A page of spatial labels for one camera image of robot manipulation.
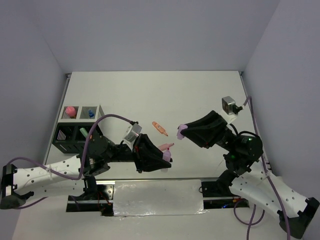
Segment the pink highlighter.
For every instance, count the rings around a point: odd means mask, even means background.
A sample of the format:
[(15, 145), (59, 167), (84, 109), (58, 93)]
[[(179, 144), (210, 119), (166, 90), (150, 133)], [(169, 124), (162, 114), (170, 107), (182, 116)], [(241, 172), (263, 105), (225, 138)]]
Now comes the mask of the pink highlighter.
[(166, 151), (167, 149), (171, 148), (173, 145), (174, 145), (174, 143), (165, 143), (165, 144), (158, 146), (158, 149), (163, 152), (163, 151)]

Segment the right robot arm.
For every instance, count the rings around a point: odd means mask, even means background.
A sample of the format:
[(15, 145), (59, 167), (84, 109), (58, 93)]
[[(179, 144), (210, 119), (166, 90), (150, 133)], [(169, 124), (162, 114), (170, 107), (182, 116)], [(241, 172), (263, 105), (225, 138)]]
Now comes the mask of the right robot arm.
[(320, 206), (319, 201), (299, 194), (264, 169), (261, 138), (248, 131), (233, 133), (229, 125), (236, 118), (234, 113), (212, 110), (199, 120), (181, 124), (177, 137), (188, 138), (201, 148), (217, 145), (225, 149), (227, 169), (217, 180), (218, 192), (250, 201), (277, 219), (291, 237), (301, 239)]

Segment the blue capped marker in container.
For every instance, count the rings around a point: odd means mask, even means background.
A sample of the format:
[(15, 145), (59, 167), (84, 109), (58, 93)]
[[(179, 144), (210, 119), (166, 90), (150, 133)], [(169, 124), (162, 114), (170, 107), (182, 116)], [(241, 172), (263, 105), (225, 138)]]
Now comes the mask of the blue capped marker in container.
[(91, 109), (89, 109), (88, 110), (88, 116), (89, 116), (90, 119), (92, 119), (92, 118), (95, 117), (95, 113)]

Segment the green highlighter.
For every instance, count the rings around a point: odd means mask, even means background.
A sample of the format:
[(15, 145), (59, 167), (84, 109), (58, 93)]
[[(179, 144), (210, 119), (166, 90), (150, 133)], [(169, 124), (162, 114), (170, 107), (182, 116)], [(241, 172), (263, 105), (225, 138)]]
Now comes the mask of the green highlighter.
[(80, 133), (83, 135), (84, 138), (86, 138), (88, 136), (88, 132), (84, 127), (81, 127), (79, 129)]

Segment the purple highlighter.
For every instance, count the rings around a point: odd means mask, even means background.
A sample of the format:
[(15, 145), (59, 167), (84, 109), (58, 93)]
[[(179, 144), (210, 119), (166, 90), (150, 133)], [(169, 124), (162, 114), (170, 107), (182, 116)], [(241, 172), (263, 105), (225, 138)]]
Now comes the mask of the purple highlighter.
[(163, 152), (163, 155), (162, 155), (162, 159), (166, 162), (171, 162), (171, 152), (170, 152), (170, 149), (167, 148), (164, 152)]

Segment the black slotted container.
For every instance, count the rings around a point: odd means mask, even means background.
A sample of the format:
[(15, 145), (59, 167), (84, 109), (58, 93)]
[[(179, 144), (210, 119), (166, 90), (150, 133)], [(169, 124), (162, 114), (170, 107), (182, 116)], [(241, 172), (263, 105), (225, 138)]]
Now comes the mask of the black slotted container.
[(86, 138), (80, 133), (80, 128), (85, 128), (90, 131), (94, 123), (58, 123), (52, 144), (63, 154), (78, 154), (81, 153), (85, 146)]

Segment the black mounting rail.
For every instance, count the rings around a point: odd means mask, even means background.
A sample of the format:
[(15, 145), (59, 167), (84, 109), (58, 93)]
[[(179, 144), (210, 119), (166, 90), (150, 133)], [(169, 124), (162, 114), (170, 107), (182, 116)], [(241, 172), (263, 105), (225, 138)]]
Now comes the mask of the black mounting rail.
[(89, 195), (69, 196), (66, 205), (68, 213), (97, 212), (104, 217), (117, 217), (113, 211), (113, 198), (116, 182), (134, 181), (160, 181), (160, 180), (200, 180), (199, 192), (203, 197), (203, 206), (207, 213), (215, 209), (232, 209), (233, 207), (248, 208), (247, 200), (242, 200), (239, 196), (230, 193), (223, 193), (217, 188), (217, 183), (213, 179), (201, 180), (192, 178), (163, 178), (163, 179), (136, 179), (136, 180), (99, 180), (97, 182), (97, 192)]

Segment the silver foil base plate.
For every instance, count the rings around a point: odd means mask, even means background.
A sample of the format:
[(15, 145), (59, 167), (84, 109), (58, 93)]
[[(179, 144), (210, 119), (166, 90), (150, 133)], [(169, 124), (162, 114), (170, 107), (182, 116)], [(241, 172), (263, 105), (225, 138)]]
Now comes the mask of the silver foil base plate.
[(204, 214), (201, 181), (117, 181), (113, 213), (117, 217), (183, 216)]

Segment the orange highlighter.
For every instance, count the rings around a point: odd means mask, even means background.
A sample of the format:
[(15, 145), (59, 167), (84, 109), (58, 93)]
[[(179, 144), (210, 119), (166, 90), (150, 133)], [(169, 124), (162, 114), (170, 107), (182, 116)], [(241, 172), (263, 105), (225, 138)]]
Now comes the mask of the orange highlighter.
[(168, 133), (166, 132), (166, 130), (157, 122), (153, 121), (152, 125), (157, 129), (157, 131), (159, 133), (161, 133), (162, 135), (165, 135), (166, 137), (168, 136)]

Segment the white slotted container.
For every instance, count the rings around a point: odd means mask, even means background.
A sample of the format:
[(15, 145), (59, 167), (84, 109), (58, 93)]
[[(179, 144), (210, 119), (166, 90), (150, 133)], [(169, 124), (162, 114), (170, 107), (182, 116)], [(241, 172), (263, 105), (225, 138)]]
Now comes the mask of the white slotted container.
[[(66, 107), (72, 106), (76, 109), (76, 118), (69, 118), (66, 114)], [(94, 118), (89, 118), (88, 110), (94, 112)], [(63, 106), (58, 117), (58, 123), (94, 123), (100, 117), (104, 116), (104, 111), (100, 104), (98, 105), (67, 105)]]

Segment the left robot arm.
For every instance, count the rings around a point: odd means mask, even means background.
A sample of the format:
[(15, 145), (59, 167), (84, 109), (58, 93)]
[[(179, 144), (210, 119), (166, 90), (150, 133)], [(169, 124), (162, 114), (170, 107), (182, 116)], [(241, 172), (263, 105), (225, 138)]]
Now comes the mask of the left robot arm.
[(156, 147), (147, 134), (140, 134), (130, 144), (115, 144), (103, 135), (90, 136), (88, 148), (80, 154), (53, 164), (17, 168), (12, 161), (2, 169), (0, 208), (28, 208), (54, 196), (67, 195), (74, 200), (91, 200), (102, 195), (96, 176), (107, 172), (110, 163), (134, 163), (138, 173), (149, 173), (172, 166), (170, 147)]

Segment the pink glue stick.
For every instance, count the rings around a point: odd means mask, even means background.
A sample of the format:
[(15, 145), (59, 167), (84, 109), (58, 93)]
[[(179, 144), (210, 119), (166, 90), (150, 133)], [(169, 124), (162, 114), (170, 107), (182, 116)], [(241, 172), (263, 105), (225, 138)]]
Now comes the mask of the pink glue stick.
[(67, 106), (65, 113), (71, 119), (75, 119), (77, 117), (77, 110), (73, 106)]

